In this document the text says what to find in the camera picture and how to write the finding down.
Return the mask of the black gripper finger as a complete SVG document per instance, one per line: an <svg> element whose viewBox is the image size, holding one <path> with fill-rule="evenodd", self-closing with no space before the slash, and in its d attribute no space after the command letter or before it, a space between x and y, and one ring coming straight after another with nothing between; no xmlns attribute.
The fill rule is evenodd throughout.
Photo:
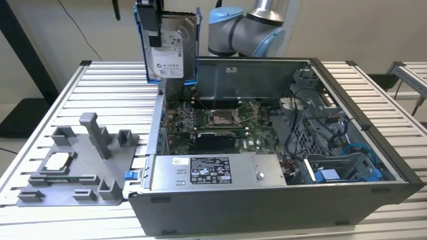
<svg viewBox="0 0 427 240"><path fill-rule="evenodd" d="M142 29L149 36L150 46L162 47L162 15L163 3L162 2L139 2L138 14L142 24Z"/></svg>

